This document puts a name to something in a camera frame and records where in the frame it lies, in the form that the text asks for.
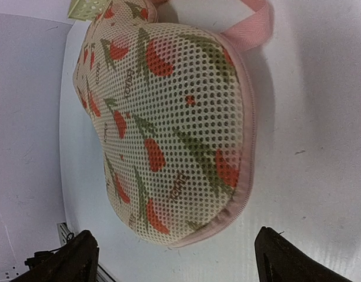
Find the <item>floral mesh laundry bag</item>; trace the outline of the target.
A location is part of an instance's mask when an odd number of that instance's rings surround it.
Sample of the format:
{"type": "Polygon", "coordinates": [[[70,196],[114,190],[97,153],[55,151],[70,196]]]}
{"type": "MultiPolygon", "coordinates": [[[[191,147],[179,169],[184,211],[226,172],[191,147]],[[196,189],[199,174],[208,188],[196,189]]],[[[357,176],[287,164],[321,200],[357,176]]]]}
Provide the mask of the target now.
{"type": "Polygon", "coordinates": [[[140,238],[171,248],[232,224],[253,185],[256,111],[240,53],[271,34],[267,1],[222,33],[160,23],[155,1],[109,1],[73,85],[99,137],[108,199],[140,238]]]}

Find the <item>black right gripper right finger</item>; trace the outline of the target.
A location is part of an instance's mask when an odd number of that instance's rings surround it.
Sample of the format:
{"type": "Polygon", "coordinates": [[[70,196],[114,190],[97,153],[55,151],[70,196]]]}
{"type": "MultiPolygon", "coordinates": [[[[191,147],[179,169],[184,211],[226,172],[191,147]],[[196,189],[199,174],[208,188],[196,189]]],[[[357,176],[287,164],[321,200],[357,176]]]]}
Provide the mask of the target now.
{"type": "Polygon", "coordinates": [[[361,239],[333,235],[292,244],[261,227],[255,238],[259,281],[361,281],[361,239]]]}

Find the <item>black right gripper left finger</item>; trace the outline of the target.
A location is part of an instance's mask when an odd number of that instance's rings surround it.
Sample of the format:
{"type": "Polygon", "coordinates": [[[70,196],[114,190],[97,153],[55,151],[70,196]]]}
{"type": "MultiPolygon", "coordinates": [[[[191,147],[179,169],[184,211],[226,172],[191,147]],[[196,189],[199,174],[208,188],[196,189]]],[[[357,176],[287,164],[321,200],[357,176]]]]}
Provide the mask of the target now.
{"type": "Polygon", "coordinates": [[[99,248],[89,230],[79,233],[55,254],[14,281],[96,281],[99,248]]]}

